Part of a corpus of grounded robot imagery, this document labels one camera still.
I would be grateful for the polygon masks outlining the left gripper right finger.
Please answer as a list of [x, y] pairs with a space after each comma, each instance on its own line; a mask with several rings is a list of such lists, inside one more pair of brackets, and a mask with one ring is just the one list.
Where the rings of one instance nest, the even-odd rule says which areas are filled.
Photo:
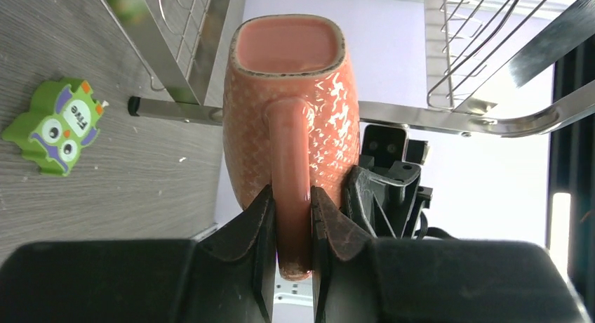
[[316, 322], [589, 322], [530, 242], [372, 237], [313, 187]]

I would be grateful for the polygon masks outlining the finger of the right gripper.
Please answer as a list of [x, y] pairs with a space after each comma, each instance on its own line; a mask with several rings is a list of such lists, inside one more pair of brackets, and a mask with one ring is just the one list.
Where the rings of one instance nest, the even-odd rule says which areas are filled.
[[388, 169], [353, 166], [344, 184], [344, 214], [374, 237], [423, 239], [433, 189], [420, 185], [419, 164], [396, 161]]

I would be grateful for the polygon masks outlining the salmon pink mug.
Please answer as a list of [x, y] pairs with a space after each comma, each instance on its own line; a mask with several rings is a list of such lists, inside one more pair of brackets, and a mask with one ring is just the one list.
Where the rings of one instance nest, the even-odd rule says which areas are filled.
[[311, 192], [336, 206], [359, 160], [359, 99], [345, 36], [318, 15], [245, 21], [229, 49], [222, 104], [224, 156], [247, 209], [272, 188], [276, 250], [284, 279], [312, 271]]

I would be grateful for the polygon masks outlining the green owl toy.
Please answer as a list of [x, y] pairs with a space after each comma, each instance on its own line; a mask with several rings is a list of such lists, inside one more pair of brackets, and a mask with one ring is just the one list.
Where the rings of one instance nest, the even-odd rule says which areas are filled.
[[97, 126], [109, 103], [93, 97], [84, 79], [63, 77], [43, 81], [34, 91], [29, 109], [1, 133], [15, 143], [24, 159], [42, 174], [68, 176], [84, 148], [100, 134]]

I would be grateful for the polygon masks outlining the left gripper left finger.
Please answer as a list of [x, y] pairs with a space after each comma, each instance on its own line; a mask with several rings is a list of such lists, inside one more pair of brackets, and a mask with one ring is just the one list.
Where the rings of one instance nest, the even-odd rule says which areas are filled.
[[274, 245], [271, 187], [202, 240], [25, 244], [1, 266], [1, 321], [270, 322]]

